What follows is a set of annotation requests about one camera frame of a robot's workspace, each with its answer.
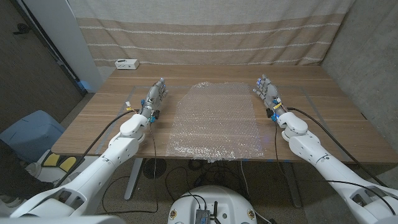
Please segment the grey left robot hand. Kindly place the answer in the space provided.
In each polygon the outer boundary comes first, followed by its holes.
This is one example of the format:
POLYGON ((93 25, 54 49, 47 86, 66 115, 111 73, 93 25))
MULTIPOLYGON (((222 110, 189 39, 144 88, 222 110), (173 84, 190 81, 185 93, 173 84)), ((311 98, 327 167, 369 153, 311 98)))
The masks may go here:
POLYGON ((160 78, 151 86, 144 99, 144 104, 142 105, 139 114, 146 118, 150 118, 151 114, 160 108, 162 101, 167 96, 168 92, 169 91, 165 87, 165 80, 160 78))

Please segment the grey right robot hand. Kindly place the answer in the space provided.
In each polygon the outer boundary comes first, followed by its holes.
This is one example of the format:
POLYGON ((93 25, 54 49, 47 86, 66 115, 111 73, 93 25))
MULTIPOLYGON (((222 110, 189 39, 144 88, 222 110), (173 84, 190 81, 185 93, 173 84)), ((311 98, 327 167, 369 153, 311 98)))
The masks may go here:
POLYGON ((280 115, 287 112, 277 87, 272 84, 271 80, 265 74, 263 74, 261 78, 258 78, 256 85, 253 92, 263 101, 269 118, 271 116, 278 118, 280 115))

